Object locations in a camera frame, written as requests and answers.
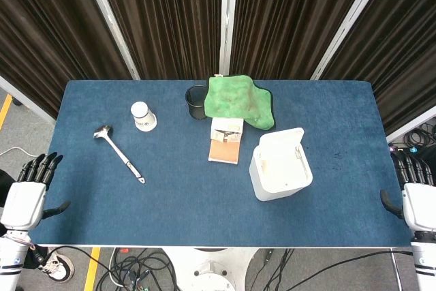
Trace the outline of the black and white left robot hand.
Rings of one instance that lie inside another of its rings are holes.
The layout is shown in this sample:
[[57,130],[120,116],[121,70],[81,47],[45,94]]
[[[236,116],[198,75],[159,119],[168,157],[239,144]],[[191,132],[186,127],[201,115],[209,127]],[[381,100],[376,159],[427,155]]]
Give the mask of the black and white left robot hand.
[[40,221],[64,212],[71,202],[45,209],[46,194],[63,156],[41,154],[22,167],[5,198],[1,224],[8,230],[30,231]]

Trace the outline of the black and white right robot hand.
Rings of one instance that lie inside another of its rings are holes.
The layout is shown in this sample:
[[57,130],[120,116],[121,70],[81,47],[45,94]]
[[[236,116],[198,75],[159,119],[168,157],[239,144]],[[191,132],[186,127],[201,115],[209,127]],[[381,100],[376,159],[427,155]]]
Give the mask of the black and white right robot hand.
[[388,192],[380,191],[385,210],[402,219],[417,234],[435,232],[435,179],[430,166],[404,151],[392,151],[391,159],[401,191],[402,206],[393,205]]

